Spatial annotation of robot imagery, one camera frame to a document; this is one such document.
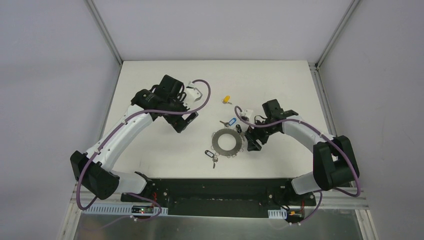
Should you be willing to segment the yellow key tag with key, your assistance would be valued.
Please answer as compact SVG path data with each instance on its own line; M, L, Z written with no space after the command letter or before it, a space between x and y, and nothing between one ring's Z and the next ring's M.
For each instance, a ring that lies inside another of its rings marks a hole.
M230 99L231 99L231 97L230 97L229 95L227 95L227 96L225 96L225 97L222 99L222 103L223 103L223 104L230 104L230 105L232 105L233 103L232 103L232 102L230 102Z

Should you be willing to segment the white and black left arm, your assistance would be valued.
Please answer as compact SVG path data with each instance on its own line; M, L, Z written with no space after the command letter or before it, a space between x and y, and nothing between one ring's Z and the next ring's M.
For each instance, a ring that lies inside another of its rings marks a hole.
M181 133L198 116L191 106L200 101L203 93L196 87L199 80L183 84L164 75L151 89L138 91L119 121L97 143L86 151L76 150L70 164L77 188L85 187L99 200L115 193L133 193L140 202L152 198L153 189L147 177L138 172L115 171L114 165L135 137L157 118Z

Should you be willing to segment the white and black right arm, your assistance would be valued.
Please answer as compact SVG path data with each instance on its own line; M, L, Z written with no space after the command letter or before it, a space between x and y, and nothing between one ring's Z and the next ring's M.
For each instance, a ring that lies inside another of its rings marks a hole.
M284 190L284 200L296 205L304 194L332 189L354 182L358 197L361 192L360 171L350 139L344 135L325 134L306 122L294 110L284 110L276 99L262 105L265 117L250 122L250 114L240 112L240 119L248 125L245 131L247 150L260 151L271 135L288 135L312 153L312 171L289 181Z

